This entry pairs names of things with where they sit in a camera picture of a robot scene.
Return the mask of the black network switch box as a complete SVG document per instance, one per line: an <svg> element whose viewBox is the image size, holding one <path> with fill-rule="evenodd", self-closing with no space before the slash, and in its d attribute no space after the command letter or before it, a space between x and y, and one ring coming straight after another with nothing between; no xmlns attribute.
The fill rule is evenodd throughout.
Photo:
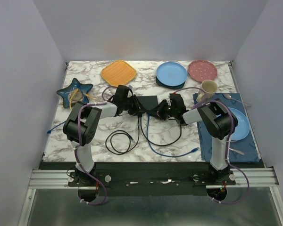
<svg viewBox="0 0 283 226"><path fill-rule="evenodd" d="M138 96L137 99L147 111L150 111L158 106L157 96Z"/></svg>

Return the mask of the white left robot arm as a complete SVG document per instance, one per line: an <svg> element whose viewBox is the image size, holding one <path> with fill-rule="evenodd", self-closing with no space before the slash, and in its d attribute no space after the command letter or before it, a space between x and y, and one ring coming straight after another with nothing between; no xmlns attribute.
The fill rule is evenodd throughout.
<svg viewBox="0 0 283 226"><path fill-rule="evenodd" d="M129 115L139 116L146 112L132 89L119 85L116 93L109 99L98 104L77 102L72 108L63 127L63 133L75 148L76 168L81 171L79 181L90 186L95 181L92 172L95 162L92 158L91 141L101 119L118 117L124 111Z"/></svg>

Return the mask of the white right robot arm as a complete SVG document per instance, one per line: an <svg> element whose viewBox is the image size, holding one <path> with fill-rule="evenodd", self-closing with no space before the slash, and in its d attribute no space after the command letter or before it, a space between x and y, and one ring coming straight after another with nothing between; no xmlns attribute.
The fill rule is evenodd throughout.
<svg viewBox="0 0 283 226"><path fill-rule="evenodd" d="M229 144L238 125L236 116L219 98L198 102L191 110L187 110L181 95L173 93L169 99L170 102L163 100L150 110L148 116L162 121L171 117L180 126L203 122L212 139L208 180L214 185L219 184L225 178L224 173L229 171Z"/></svg>

